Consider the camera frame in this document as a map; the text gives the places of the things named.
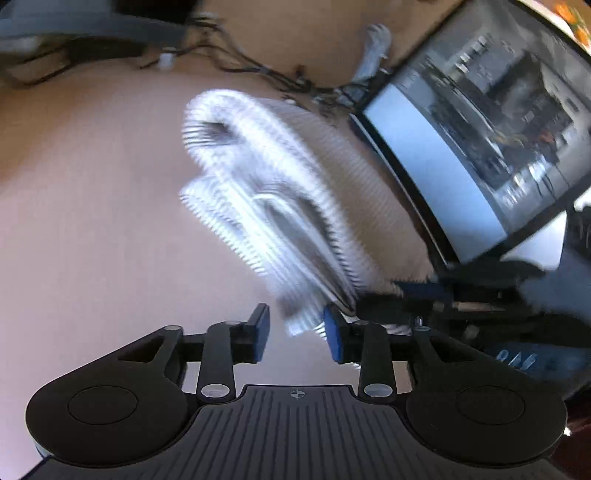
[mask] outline orange object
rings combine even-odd
[[[554,6],[554,10],[556,10],[556,13],[558,13],[562,18],[564,18],[564,20],[566,20],[566,23],[568,23],[569,25],[575,25],[577,23],[577,17],[566,3],[557,3]]]
[[[589,32],[584,28],[577,27],[577,29],[574,31],[574,36],[579,42],[585,45],[585,47],[591,47],[591,41],[589,41]]]

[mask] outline black ribbed plate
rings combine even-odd
[[[418,443],[396,411],[349,387],[248,386],[236,401],[203,407],[167,450],[118,468],[48,459],[27,480],[566,480],[546,460],[483,469]]]

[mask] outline black mount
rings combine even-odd
[[[389,335],[376,323],[348,323],[328,306],[333,359],[361,364],[358,397],[392,404],[430,448],[473,465],[531,461],[563,434],[567,414],[553,385],[536,381],[470,346],[417,325]],[[413,391],[397,398],[392,361],[412,368]]]
[[[27,407],[39,450],[86,466],[120,465],[162,450],[201,406],[236,398],[233,365],[261,360],[269,307],[247,322],[183,335],[169,325],[41,388]],[[201,362],[197,393],[181,390],[188,362]]]

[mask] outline monitor bezel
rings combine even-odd
[[[447,24],[449,24],[457,15],[459,15],[467,6],[476,0],[462,0],[459,2],[435,27],[429,30],[427,35],[405,55],[396,65],[392,66],[388,73],[377,81],[370,92],[365,96],[363,101],[357,106],[351,117],[354,121],[355,127],[359,128],[371,146],[377,151],[380,157],[388,165],[394,176],[397,178],[408,200],[413,204],[413,208],[420,217],[421,222],[427,230],[427,242],[431,242],[431,250],[435,250],[437,255],[441,257],[446,268],[451,268],[454,264],[459,264],[460,261],[455,253],[451,243],[447,239],[443,229],[437,221],[437,218],[428,206],[425,198],[420,193],[418,187],[412,181],[410,175],[406,172],[396,155],[389,148],[385,140],[374,128],[371,121],[365,115],[367,106],[379,95],[382,89],[390,83],[392,78],[400,72],[413,58],[417,55],[423,47],[437,35]],[[591,66],[591,56],[583,49],[576,41],[565,34],[558,26],[544,17],[541,13],[528,7],[519,0],[506,0],[510,4],[530,14],[543,26],[548,28],[552,33],[564,41],[570,48],[572,48],[589,66]],[[539,214],[533,217],[522,228],[510,234],[505,240],[496,244],[491,249],[480,254],[471,262],[478,261],[483,257],[500,258],[512,249],[523,243],[529,237],[545,227],[549,222],[556,218],[561,212],[573,206],[574,201],[579,198],[586,190],[591,187],[591,171],[583,176],[579,182],[569,188],[556,202],[549,207],[542,210]]]

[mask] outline crosshair marking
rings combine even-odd
[[[302,390],[294,390],[293,392],[290,392],[290,397],[293,398],[304,398],[306,396],[306,394],[304,392],[302,392]]]

